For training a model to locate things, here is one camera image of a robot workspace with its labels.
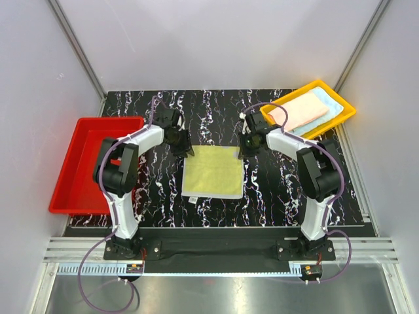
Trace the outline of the olive yellow towel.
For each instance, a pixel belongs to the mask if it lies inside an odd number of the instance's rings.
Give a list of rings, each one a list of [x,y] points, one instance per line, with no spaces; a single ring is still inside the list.
[[[238,147],[195,145],[184,159],[181,195],[239,200],[244,194],[244,161]]]

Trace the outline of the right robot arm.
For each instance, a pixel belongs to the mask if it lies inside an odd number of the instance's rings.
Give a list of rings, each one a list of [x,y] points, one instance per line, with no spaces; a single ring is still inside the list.
[[[261,113],[240,113],[240,120],[240,159],[266,149],[296,161],[306,209],[299,236],[291,242],[291,252],[295,257],[314,258],[326,247],[331,208],[346,182],[334,143],[308,140],[285,131],[283,126],[270,126]]]

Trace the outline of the pink towel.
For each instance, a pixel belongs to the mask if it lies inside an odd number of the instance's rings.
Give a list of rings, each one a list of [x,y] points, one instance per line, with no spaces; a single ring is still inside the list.
[[[281,108],[287,111],[287,118]],[[268,116],[275,124],[283,126],[285,131],[304,126],[329,112],[328,106],[313,92],[296,97],[284,103],[281,108],[276,107]]]

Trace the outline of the light blue towel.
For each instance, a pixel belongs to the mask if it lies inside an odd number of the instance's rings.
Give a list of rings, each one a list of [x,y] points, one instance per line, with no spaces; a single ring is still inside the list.
[[[291,109],[289,131],[313,139],[333,127],[333,120],[344,111],[344,106],[318,86],[295,98]]]

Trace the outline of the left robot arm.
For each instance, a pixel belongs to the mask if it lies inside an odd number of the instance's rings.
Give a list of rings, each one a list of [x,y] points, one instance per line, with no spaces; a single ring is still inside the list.
[[[178,109],[164,109],[152,122],[134,133],[102,141],[93,180],[107,201],[112,232],[105,238],[106,250],[123,258],[145,256],[139,223],[134,217],[132,190],[138,180],[139,157],[167,144],[178,158],[194,156],[185,117]]]

